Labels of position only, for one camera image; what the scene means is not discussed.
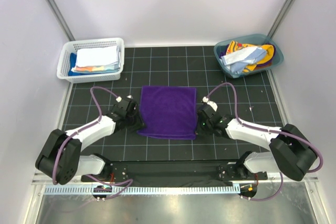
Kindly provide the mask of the light blue white towel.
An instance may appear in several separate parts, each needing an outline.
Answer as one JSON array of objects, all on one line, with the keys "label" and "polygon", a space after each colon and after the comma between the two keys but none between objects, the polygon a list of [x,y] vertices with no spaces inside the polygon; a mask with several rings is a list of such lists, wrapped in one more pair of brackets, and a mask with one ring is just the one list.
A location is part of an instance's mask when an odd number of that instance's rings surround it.
[{"label": "light blue white towel", "polygon": [[246,47],[241,50],[223,55],[220,62],[232,74],[251,72],[257,67],[257,63],[266,57],[267,51],[261,47]]}]

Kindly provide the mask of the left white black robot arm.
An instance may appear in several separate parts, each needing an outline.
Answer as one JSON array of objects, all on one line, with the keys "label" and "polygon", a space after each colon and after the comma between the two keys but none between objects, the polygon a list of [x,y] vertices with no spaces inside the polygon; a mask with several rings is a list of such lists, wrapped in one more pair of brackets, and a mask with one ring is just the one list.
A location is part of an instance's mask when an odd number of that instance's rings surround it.
[{"label": "left white black robot arm", "polygon": [[106,182],[112,177],[112,162],[100,154],[82,155],[87,147],[114,133],[145,128],[138,103],[129,95],[117,97],[106,114],[73,130],[53,130],[39,153],[35,167],[52,179],[53,184],[65,185],[76,176],[83,181]]}]

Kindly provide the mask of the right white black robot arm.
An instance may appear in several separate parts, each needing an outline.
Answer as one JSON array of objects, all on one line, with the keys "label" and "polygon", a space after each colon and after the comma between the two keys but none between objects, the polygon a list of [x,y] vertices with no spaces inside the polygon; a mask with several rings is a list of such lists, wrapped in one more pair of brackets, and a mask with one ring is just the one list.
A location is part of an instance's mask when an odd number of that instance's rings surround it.
[{"label": "right white black robot arm", "polygon": [[280,172],[301,181],[318,158],[308,140],[293,125],[268,127],[246,122],[232,115],[221,115],[217,105],[203,103],[197,109],[198,135],[212,134],[258,145],[264,153],[246,151],[231,168],[240,179],[249,180],[257,173]]}]

